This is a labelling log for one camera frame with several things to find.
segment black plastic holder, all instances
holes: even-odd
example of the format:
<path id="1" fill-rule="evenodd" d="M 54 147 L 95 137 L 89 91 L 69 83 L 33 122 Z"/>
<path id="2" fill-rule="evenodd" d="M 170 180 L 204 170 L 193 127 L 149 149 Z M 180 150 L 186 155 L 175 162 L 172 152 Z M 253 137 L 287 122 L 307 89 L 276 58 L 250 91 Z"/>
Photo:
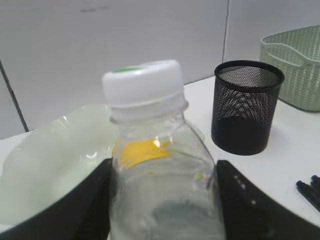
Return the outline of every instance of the black plastic holder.
<path id="1" fill-rule="evenodd" d="M 262 152 L 284 74 L 272 65 L 249 60 L 222 63 L 214 73 L 212 140 L 232 154 Z"/>

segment plastic bottle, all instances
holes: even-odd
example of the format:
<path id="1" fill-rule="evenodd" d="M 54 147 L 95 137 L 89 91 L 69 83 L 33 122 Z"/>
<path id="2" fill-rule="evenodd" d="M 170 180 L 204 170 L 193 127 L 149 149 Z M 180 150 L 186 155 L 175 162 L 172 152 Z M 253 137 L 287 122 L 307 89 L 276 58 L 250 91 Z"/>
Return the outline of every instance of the plastic bottle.
<path id="1" fill-rule="evenodd" d="M 110 119 L 119 126 L 110 206 L 111 240 L 222 240 L 214 161 L 186 124 L 175 60 L 106 73 Z"/>

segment bottle cap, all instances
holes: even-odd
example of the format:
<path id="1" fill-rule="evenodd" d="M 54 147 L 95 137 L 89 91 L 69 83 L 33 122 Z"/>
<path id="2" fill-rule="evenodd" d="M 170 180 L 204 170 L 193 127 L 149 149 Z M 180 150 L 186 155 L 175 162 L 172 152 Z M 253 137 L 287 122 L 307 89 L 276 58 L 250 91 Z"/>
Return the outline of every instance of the bottle cap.
<path id="1" fill-rule="evenodd" d="M 174 109 L 184 110 L 188 106 L 184 98 L 181 67 L 176 60 L 147 62 L 117 69 L 106 73 L 102 84 L 106 104 L 111 108 L 111 117 L 114 119 L 127 119 L 128 114 L 124 116 L 124 110 L 139 107 L 152 106 L 149 112 L 152 110 L 163 114 Z M 140 112 L 141 117 L 135 114 L 134 119 L 151 118 L 154 116 L 151 112 Z"/>

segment basket handle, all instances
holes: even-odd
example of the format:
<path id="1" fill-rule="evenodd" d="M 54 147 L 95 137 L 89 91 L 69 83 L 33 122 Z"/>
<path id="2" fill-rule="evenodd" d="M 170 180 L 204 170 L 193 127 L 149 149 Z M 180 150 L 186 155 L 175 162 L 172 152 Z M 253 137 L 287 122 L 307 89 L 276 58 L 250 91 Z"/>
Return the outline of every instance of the basket handle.
<path id="1" fill-rule="evenodd" d="M 266 52 L 270 57 L 277 59 L 278 61 L 283 62 L 285 64 L 300 68 L 303 65 L 305 65 L 308 61 L 302 53 L 300 53 L 299 51 L 297 51 L 296 49 L 294 49 L 291 46 L 288 46 L 288 45 L 285 45 L 282 43 L 264 43 L 263 46 L 265 47 Z M 281 50 L 290 52 L 298 57 L 298 63 L 290 62 L 290 61 L 284 60 L 278 56 L 275 56 L 269 52 L 270 49 L 281 49 Z"/>

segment marker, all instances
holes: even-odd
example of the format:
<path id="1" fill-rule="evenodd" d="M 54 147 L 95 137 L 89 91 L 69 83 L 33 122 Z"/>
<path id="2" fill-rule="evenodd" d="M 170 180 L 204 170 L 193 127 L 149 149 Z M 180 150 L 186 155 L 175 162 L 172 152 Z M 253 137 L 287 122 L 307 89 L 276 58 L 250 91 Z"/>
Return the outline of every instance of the marker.
<path id="1" fill-rule="evenodd" d="M 296 182 L 296 188 L 320 212 L 320 194 L 302 181 Z"/>
<path id="2" fill-rule="evenodd" d="M 311 186 L 316 189 L 318 191 L 318 193 L 320 194 L 320 177 L 318 177 L 317 175 L 313 175 L 311 177 Z"/>

